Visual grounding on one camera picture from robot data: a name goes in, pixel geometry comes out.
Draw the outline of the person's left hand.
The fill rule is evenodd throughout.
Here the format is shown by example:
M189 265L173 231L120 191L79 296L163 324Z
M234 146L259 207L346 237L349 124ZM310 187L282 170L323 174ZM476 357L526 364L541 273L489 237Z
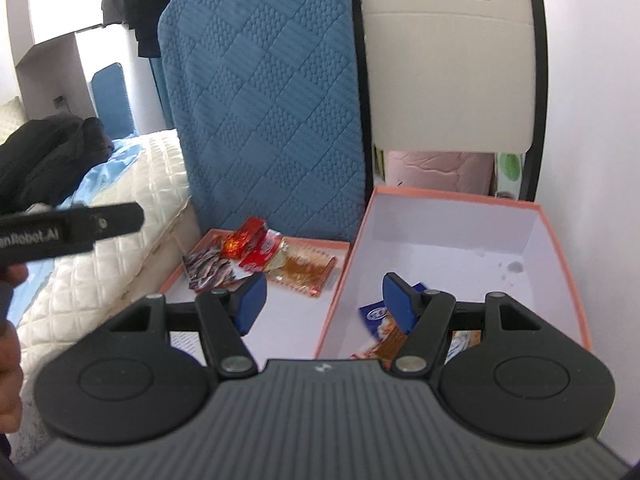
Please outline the person's left hand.
M24 264L14 264L1 270L1 432L12 434L22 419L22 400L20 397L23 385L21 368L20 342L15 327L6 319L14 289L28 278L28 270Z

